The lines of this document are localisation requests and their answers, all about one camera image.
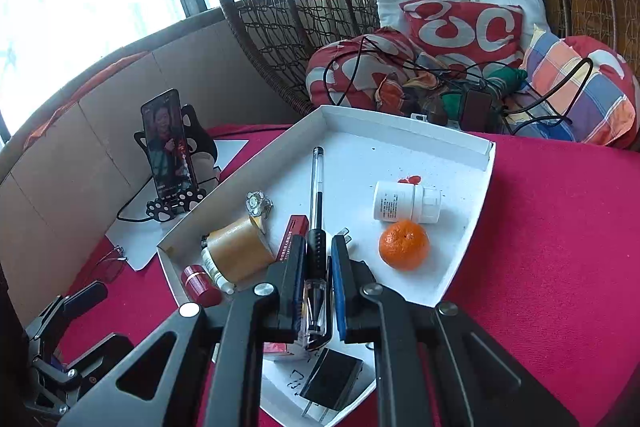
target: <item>orange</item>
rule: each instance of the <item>orange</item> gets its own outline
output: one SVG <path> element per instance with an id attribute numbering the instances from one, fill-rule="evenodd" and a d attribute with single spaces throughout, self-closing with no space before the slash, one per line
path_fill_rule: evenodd
<path id="1" fill-rule="evenodd" d="M 427 258 L 430 248 L 423 227 L 408 219 L 392 224 L 378 243 L 382 261 L 397 270 L 415 270 Z"/>

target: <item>white bottle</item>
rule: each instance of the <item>white bottle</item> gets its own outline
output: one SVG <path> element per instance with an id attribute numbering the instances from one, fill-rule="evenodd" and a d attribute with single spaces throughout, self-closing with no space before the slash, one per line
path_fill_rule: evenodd
<path id="1" fill-rule="evenodd" d="M 236 291 L 236 286 L 232 282 L 226 280 L 225 276 L 220 273 L 220 270 L 218 270 L 216 263 L 214 263 L 211 258 L 208 248 L 203 248 L 200 256 L 202 257 L 202 265 L 204 266 L 204 269 L 209 272 L 210 277 L 218 288 L 227 295 L 231 295 Z"/>
<path id="2" fill-rule="evenodd" d="M 437 188 L 396 182 L 378 182 L 373 193 L 373 219 L 437 223 L 442 193 Z"/>

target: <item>pink tablecloth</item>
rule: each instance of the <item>pink tablecloth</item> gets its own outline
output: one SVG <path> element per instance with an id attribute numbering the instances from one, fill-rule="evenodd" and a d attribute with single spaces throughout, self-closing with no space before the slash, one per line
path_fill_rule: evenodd
<path id="1" fill-rule="evenodd" d="M 214 136 L 249 140 L 223 178 L 281 132 L 281 126 L 217 128 Z M 494 174 L 447 298 L 502 343 L 581 425 L 593 426 L 640 361 L 640 155 L 490 138 L 497 142 Z M 83 272 L 110 248 L 105 239 Z M 175 310 L 157 258 L 139 272 L 126 267 L 109 292 L 67 331 L 60 346 L 65 362 L 112 331 L 137 344 Z M 376 424 L 375 395 L 342 423 Z M 260 412 L 260 425 L 277 423 Z"/>

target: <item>white cardboard box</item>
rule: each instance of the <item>white cardboard box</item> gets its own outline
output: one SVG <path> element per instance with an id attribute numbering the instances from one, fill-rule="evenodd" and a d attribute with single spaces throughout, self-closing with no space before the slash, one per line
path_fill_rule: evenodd
<path id="1" fill-rule="evenodd" d="M 495 144 L 409 118 L 322 106 L 239 168 L 160 242 L 158 255 L 178 305 L 188 301 L 180 272 L 188 264 L 200 263 L 200 238 L 241 217 L 248 192 L 263 190 L 273 200 L 267 237 L 271 250 L 278 251 L 289 216 L 308 213 L 311 156 L 318 145 L 324 148 L 324 229 L 328 233 L 350 229 L 350 257 L 366 261 L 381 284 L 408 301 L 432 307 L 442 299 L 478 221 Z M 424 225 L 431 241 L 427 260 L 412 272 L 399 272 L 378 254 L 378 238 L 388 223 L 373 220 L 373 191 L 379 180 L 398 181 L 410 175 L 419 175 L 423 185 L 442 191 L 442 211 L 438 223 Z M 373 391 L 375 369 L 372 351 L 342 343 L 335 326 L 328 347 L 364 360 L 350 404 L 322 422 L 333 426 Z M 312 362 L 264 362 L 260 405 L 286 427 L 320 425 L 316 418 L 323 409 L 314 406 L 309 416 L 302 417 L 306 405 L 298 396 L 302 386 L 292 385 L 299 373 L 308 376 Z"/>

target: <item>person on phone screen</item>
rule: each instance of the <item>person on phone screen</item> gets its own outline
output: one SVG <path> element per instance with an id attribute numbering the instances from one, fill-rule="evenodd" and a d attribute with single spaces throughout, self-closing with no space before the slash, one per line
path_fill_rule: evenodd
<path id="1" fill-rule="evenodd" d="M 158 105 L 154 108 L 153 120 L 157 134 L 149 140 L 147 148 L 158 190 L 174 186 L 178 189 L 186 188 L 188 176 L 184 175 L 185 161 L 180 154 L 180 147 L 184 148 L 185 145 L 176 143 L 169 107 Z"/>

